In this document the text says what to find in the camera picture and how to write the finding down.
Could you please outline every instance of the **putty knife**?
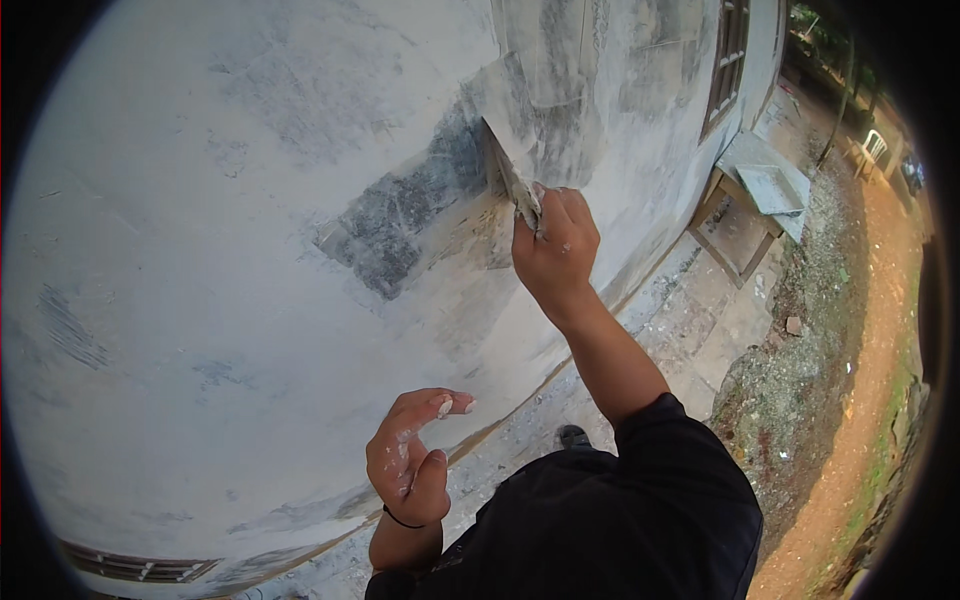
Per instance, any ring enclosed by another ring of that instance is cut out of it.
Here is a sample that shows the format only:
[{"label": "putty knife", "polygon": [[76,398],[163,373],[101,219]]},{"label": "putty knife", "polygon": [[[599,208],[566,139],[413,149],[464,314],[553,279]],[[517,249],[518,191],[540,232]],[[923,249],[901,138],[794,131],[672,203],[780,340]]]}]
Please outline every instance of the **putty knife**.
[{"label": "putty knife", "polygon": [[496,165],[500,169],[504,186],[507,188],[507,196],[513,201],[514,206],[516,206],[516,212],[523,215],[524,221],[527,222],[527,227],[535,231],[538,237],[541,237],[543,235],[543,229],[540,223],[540,216],[542,214],[540,198],[538,198],[533,186],[520,175],[516,168],[516,163],[510,160],[507,152],[500,144],[500,140],[496,137],[496,132],[493,129],[494,126],[487,117],[483,118],[483,122],[486,125],[485,130],[488,138],[488,147],[491,149],[493,157],[496,160]]}]

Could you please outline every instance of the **vent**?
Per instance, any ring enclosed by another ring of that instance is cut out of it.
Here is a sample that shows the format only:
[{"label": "vent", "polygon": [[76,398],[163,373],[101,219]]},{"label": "vent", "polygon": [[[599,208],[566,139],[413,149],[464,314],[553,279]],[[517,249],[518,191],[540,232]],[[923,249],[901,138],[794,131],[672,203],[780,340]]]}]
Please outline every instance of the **vent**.
[{"label": "vent", "polygon": [[170,561],[108,554],[74,543],[60,541],[67,560],[81,571],[110,579],[145,584],[186,584],[196,580],[220,559],[211,561]]}]

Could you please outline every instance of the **black shirt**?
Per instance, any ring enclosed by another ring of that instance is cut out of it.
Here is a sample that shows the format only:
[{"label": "black shirt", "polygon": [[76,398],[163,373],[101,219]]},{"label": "black shirt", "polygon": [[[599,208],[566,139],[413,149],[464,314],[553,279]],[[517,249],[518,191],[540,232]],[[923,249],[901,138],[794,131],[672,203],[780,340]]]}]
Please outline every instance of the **black shirt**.
[{"label": "black shirt", "polygon": [[615,439],[619,458],[572,447],[523,467],[430,573],[379,573],[367,599],[745,597],[763,515],[726,448],[671,394]]}]

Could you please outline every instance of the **person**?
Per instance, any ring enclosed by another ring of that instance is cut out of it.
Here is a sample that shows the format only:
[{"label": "person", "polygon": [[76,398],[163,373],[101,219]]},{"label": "person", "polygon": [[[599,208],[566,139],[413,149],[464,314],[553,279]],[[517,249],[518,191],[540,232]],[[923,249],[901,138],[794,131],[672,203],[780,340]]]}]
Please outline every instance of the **person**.
[{"label": "person", "polygon": [[516,219],[516,274],[569,343],[618,456],[564,427],[564,449],[502,482],[443,552],[446,457],[417,432],[474,399],[445,388],[400,395],[367,446],[384,514],[366,597],[745,597],[763,525],[750,483],[590,286],[600,234],[583,196],[538,193],[543,236]]}]

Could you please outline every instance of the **wooden table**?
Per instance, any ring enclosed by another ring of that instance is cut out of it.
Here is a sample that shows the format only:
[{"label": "wooden table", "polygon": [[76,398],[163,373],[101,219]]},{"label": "wooden table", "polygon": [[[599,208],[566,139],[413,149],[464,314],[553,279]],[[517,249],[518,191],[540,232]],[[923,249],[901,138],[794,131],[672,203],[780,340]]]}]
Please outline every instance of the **wooden table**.
[{"label": "wooden table", "polygon": [[[762,215],[756,208],[753,197],[746,190],[743,181],[736,172],[738,164],[772,164],[783,170],[787,180],[793,185],[794,189],[800,195],[804,206],[809,205],[810,201],[810,180],[800,172],[797,167],[780,155],[776,150],[770,147],[765,141],[760,139],[753,132],[740,132],[736,135],[727,150],[717,160],[713,171],[710,173],[710,179],[704,195],[701,198],[700,206],[693,213],[693,219],[687,230],[697,242],[704,247],[710,256],[720,264],[724,273],[731,279],[737,289],[743,287],[743,284],[750,278],[756,270],[756,265],[760,263],[763,255],[770,250],[774,240],[780,237],[785,231],[787,235],[798,243],[804,232],[804,218],[806,212],[800,216],[790,217],[787,215]],[[717,206],[723,202],[724,198],[730,196],[747,211],[753,213],[766,228],[766,234],[760,245],[754,251],[750,262],[743,271],[739,271],[724,254],[716,247],[710,244],[709,240],[700,232],[700,225],[713,214]]]}]

